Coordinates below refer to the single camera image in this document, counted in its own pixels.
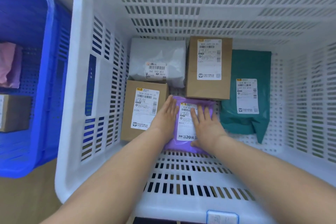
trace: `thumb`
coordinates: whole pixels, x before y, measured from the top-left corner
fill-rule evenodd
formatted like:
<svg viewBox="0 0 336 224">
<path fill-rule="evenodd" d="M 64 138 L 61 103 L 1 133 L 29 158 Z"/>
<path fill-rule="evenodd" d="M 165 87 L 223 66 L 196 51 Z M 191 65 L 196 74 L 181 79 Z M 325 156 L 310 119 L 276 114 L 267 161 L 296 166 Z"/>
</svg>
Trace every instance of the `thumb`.
<svg viewBox="0 0 336 224">
<path fill-rule="evenodd" d="M 195 140 L 195 141 L 191 142 L 190 146 L 192 146 L 192 147 L 199 147 L 200 148 L 200 143 L 199 143 L 198 140 Z"/>
</svg>

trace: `person's left arm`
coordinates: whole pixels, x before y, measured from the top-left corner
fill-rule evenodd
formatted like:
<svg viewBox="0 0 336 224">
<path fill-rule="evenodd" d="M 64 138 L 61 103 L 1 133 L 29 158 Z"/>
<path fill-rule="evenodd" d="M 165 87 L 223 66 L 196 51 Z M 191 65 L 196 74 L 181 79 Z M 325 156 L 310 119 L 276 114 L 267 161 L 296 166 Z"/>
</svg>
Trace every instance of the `person's left arm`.
<svg viewBox="0 0 336 224">
<path fill-rule="evenodd" d="M 91 175 L 42 224 L 125 223 L 141 197 L 153 163 L 172 138 L 179 107 L 169 96 L 150 128 Z"/>
</svg>

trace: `green package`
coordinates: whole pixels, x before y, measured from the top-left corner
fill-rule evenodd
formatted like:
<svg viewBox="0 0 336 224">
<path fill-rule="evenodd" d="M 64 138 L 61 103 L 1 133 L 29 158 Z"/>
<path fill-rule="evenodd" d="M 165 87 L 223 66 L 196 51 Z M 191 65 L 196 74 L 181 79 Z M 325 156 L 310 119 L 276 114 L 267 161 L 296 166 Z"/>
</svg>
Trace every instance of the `green package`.
<svg viewBox="0 0 336 224">
<path fill-rule="evenodd" d="M 232 50 L 230 99 L 220 121 L 234 134 L 257 134 L 262 143 L 270 121 L 271 52 Z"/>
</svg>

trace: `cardboard box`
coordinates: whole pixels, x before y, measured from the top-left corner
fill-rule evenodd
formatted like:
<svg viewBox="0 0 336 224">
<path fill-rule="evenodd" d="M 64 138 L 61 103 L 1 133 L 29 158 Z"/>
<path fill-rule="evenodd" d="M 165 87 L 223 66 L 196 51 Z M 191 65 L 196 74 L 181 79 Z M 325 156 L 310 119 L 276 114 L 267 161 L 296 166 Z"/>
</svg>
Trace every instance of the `cardboard box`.
<svg viewBox="0 0 336 224">
<path fill-rule="evenodd" d="M 168 84 L 127 81 L 121 140 L 132 141 L 147 130 L 169 96 Z"/>
<path fill-rule="evenodd" d="M 29 96 L 0 94 L 0 131 L 28 129 L 31 103 Z"/>
<path fill-rule="evenodd" d="M 231 59 L 231 38 L 192 36 L 187 58 L 186 97 L 230 99 Z"/>
</svg>

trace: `white plastic basket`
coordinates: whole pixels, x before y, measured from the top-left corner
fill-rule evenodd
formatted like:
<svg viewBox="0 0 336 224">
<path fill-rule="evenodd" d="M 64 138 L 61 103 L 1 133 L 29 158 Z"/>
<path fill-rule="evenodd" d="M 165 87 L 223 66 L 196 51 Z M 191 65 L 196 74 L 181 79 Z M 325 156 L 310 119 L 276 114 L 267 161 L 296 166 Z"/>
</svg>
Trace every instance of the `white plastic basket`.
<svg viewBox="0 0 336 224">
<path fill-rule="evenodd" d="M 134 36 L 227 36 L 234 49 L 272 51 L 271 121 L 263 144 L 255 136 L 235 137 L 335 186 L 335 25 L 336 0 L 74 0 L 55 178 L 59 199 L 65 202 L 123 146 Z M 236 213 L 242 224 L 274 222 L 215 158 L 162 153 L 135 216 L 205 223 L 208 210 Z"/>
</svg>

